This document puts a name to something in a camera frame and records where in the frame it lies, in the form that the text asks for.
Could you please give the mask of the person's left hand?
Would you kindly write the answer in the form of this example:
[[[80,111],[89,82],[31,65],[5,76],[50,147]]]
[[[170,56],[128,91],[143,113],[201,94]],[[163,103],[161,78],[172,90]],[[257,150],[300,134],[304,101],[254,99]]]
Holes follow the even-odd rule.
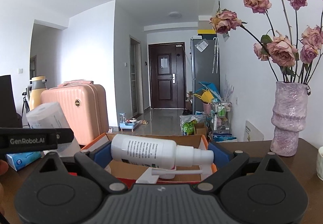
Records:
[[[7,162],[0,160],[0,176],[4,175],[8,171],[9,165]],[[3,185],[0,184],[0,212],[3,215],[4,214],[4,208],[2,206],[3,202],[3,197],[4,197],[4,188]]]

